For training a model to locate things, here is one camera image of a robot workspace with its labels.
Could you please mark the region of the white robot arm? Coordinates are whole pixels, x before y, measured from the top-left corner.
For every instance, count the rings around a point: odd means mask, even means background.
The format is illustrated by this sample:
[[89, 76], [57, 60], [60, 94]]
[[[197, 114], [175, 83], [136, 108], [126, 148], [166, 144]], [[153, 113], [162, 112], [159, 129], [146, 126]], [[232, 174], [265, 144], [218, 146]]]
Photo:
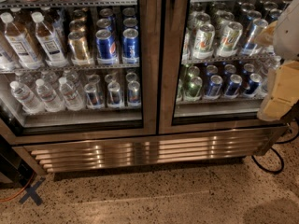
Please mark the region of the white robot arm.
[[254, 39], [261, 46], [274, 48], [284, 63], [270, 69], [268, 93], [263, 98], [257, 118], [264, 121], [280, 120], [299, 101], [299, 0], [292, 0], [277, 21], [272, 22]]

